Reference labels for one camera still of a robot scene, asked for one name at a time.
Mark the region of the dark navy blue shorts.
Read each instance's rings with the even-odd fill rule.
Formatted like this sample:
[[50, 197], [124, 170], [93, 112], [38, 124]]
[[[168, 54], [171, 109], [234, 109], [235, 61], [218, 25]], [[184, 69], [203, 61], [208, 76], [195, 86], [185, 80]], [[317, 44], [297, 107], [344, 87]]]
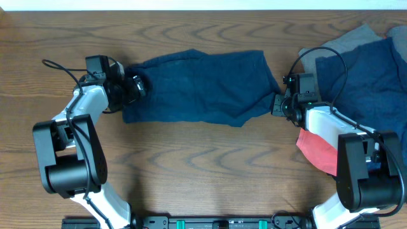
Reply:
[[125, 123], [203, 121], [241, 127], [269, 113], [280, 88], [260, 50], [207, 54], [190, 49], [126, 68], [147, 95], [126, 105]]

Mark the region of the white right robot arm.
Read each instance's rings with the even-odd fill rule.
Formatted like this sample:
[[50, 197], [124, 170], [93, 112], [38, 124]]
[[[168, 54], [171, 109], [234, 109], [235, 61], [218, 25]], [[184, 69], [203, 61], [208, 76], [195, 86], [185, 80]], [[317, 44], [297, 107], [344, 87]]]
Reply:
[[395, 132], [343, 116], [330, 103], [276, 95], [271, 114], [284, 117], [337, 150], [336, 193], [312, 209], [304, 228], [379, 228], [406, 202], [406, 169]]

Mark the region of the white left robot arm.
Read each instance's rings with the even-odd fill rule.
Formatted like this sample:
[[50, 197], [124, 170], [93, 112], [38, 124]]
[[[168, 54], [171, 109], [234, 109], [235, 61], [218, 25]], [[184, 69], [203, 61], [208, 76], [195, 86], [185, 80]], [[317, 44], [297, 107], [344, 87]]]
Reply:
[[107, 162], [95, 124], [125, 96], [138, 98], [142, 82], [122, 73], [93, 73], [78, 80], [72, 99], [32, 133], [43, 188], [82, 205], [99, 228], [144, 228], [131, 205], [107, 181]]

